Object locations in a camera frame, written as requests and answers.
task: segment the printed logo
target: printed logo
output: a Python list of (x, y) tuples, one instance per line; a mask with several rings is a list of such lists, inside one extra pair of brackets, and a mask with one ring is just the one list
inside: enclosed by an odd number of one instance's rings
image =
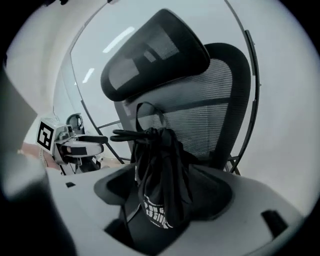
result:
[(146, 215), (153, 224), (159, 228), (172, 228), (166, 220), (163, 204), (154, 204), (149, 200), (149, 197), (144, 195), (144, 208)]
[(53, 135), (54, 129), (46, 125), (44, 122), (41, 122), (39, 126), (37, 142), (48, 151), (50, 151), (51, 148)]

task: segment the black headrest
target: black headrest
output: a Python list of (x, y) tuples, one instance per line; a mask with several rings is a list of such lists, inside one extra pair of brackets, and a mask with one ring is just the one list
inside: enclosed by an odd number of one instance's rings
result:
[(110, 59), (101, 87), (112, 101), (123, 101), (168, 81), (198, 75), (210, 64), (206, 48), (170, 10), (149, 19)]

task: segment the chair headrest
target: chair headrest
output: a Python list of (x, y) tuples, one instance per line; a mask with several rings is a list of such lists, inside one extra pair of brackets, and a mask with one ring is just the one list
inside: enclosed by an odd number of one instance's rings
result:
[(206, 48), (174, 13), (161, 9), (119, 49), (104, 67), (101, 87), (123, 101), (168, 81), (198, 75), (210, 64)]

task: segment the black bag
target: black bag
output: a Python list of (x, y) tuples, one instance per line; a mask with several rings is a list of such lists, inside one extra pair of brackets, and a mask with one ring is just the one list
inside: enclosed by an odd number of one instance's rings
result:
[[(149, 104), (159, 116), (162, 127), (143, 130), (138, 121), (142, 104)], [(148, 219), (158, 227), (168, 229), (188, 222), (193, 198), (189, 186), (189, 164), (198, 159), (184, 151), (172, 129), (166, 128), (163, 113), (152, 104), (137, 105), (136, 131), (114, 130), (111, 141), (134, 140), (131, 163), (135, 163), (138, 197)]]

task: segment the bag strap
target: bag strap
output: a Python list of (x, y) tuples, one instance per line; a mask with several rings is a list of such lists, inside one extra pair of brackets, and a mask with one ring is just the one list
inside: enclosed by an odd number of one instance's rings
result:
[(161, 125), (162, 125), (162, 128), (166, 128), (167, 126), (167, 123), (166, 123), (166, 119), (165, 119), (165, 116), (164, 114), (162, 113), (162, 111), (155, 107), (154, 105), (152, 105), (150, 102), (147, 102), (147, 101), (144, 101), (144, 102), (141, 102), (141, 103), (138, 103), (138, 105), (136, 105), (136, 114), (135, 114), (135, 129), (137, 132), (143, 132), (144, 130), (142, 129), (139, 121), (138, 121), (138, 111), (140, 109), (140, 107), (143, 105), (143, 104), (148, 104), (150, 105), (151, 107), (153, 107), (154, 109), (154, 113), (159, 117), (160, 119), (160, 122), (161, 122)]

